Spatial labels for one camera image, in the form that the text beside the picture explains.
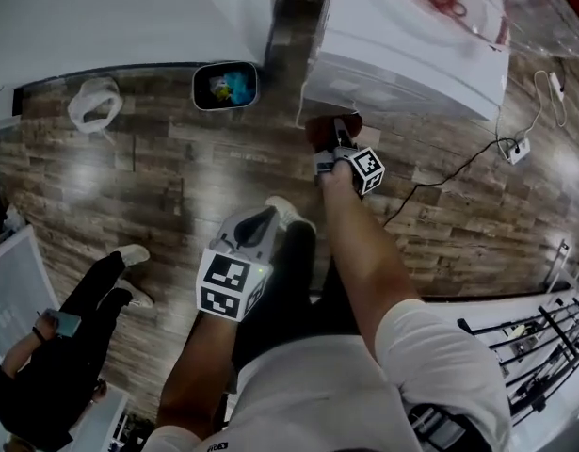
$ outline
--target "sleeve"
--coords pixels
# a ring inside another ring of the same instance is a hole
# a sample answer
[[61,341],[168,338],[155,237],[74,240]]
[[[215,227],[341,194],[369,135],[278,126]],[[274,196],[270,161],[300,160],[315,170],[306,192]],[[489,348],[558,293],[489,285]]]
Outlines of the sleeve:
[[10,403],[15,402],[16,386],[15,380],[3,372],[0,367],[0,421],[5,428],[8,427],[10,414]]
[[507,389],[496,358],[479,340],[407,299],[381,320],[375,353],[407,404],[464,415],[492,450],[507,450]]
[[193,432],[176,426],[156,428],[142,452],[190,452],[201,443]]

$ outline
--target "forearm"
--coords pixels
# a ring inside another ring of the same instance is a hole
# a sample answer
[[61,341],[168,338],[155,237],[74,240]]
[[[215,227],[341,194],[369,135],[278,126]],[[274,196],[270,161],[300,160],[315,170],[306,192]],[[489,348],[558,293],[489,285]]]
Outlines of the forearm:
[[323,186],[331,254],[362,337],[374,352],[378,324],[397,302],[418,299],[394,239],[350,183]]
[[5,355],[1,365],[3,372],[14,379],[39,346],[40,340],[33,332],[22,338]]
[[184,417],[188,423],[199,423],[198,429],[191,431],[202,438],[208,435],[203,424],[211,426],[228,383],[236,327],[231,320],[203,316],[164,385],[157,415],[159,427],[173,417]]

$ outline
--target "shoe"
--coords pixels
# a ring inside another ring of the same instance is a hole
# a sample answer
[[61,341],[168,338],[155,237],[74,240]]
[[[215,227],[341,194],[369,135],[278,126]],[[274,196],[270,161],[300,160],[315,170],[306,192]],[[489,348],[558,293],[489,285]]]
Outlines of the shoe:
[[132,300],[130,301],[131,305],[138,306],[140,308],[153,307],[153,298],[147,295],[144,291],[140,291],[134,288],[134,286],[126,280],[118,280],[115,287],[132,293]]
[[283,231],[287,231],[287,228],[292,222],[301,221],[310,224],[314,230],[314,234],[316,234],[316,226],[314,226],[314,223],[300,216],[296,207],[285,198],[282,198],[281,196],[270,196],[265,201],[265,205],[274,206],[277,209],[281,215],[279,226],[281,226]]
[[151,257],[147,249],[140,245],[120,246],[116,251],[121,254],[121,259],[126,267],[137,265]]

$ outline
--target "power strip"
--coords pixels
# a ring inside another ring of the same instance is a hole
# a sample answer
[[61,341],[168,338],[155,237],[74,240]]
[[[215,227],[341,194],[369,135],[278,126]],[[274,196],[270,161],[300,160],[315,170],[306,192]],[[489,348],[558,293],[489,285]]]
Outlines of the power strip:
[[559,101],[563,102],[563,98],[565,97],[565,92],[563,91],[563,87],[559,82],[559,78],[556,76],[556,73],[551,72],[549,73],[549,81],[551,82],[551,86],[553,86],[553,90],[555,94],[559,98]]
[[530,154],[530,139],[527,137],[524,140],[520,140],[517,144],[514,144],[507,151],[508,162],[515,166],[524,157]]

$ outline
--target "leg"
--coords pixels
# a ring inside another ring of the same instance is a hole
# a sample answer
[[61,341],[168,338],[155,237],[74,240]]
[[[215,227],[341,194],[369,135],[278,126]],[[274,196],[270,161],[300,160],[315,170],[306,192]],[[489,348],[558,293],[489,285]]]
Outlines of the leg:
[[75,351],[83,361],[88,360],[89,369],[95,379],[103,368],[109,340],[116,328],[121,308],[128,305],[131,299],[132,294],[128,290],[111,290],[98,310],[83,318],[80,328],[73,336]]
[[317,335],[358,335],[358,325],[346,289],[331,257],[322,297],[313,306],[312,326]]
[[83,319],[92,315],[125,268],[118,251],[97,261],[65,300],[61,312],[82,316]]
[[233,352],[238,372],[265,351],[300,338],[310,310],[309,289],[314,266],[316,235],[303,221],[289,225],[277,254],[264,295],[239,325]]

